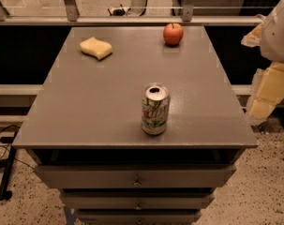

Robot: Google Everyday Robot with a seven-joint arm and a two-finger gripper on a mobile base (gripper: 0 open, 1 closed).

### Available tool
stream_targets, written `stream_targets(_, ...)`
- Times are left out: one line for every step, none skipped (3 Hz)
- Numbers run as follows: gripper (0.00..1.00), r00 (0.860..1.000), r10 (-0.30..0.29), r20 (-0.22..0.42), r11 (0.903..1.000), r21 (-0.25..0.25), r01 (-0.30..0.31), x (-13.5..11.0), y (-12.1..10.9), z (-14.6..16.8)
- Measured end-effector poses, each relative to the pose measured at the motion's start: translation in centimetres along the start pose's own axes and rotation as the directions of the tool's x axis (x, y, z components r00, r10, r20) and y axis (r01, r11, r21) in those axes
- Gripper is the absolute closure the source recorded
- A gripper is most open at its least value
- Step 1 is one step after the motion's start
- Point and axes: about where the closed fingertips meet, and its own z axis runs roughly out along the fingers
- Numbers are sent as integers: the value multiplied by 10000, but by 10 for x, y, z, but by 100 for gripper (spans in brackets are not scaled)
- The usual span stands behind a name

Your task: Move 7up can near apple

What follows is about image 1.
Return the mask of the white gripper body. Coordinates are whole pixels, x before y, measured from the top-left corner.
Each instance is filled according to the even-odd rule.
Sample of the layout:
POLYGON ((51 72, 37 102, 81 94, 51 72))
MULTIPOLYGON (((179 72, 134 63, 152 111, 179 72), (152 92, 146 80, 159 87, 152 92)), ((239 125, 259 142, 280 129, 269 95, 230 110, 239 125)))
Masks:
POLYGON ((262 25, 261 55, 270 61, 284 62, 284 0, 280 0, 262 25))

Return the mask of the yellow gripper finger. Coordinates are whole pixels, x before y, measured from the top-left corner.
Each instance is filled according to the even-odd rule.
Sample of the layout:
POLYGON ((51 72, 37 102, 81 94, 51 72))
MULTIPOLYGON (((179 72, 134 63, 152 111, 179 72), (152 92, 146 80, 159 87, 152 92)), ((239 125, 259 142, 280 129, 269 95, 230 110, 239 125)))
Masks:
POLYGON ((260 125, 284 98, 284 63, 272 62, 267 69, 258 68, 251 84, 246 115, 250 125, 260 125))
POLYGON ((262 24, 257 25, 247 35, 243 36, 241 44, 247 47, 257 47, 261 45, 262 24))

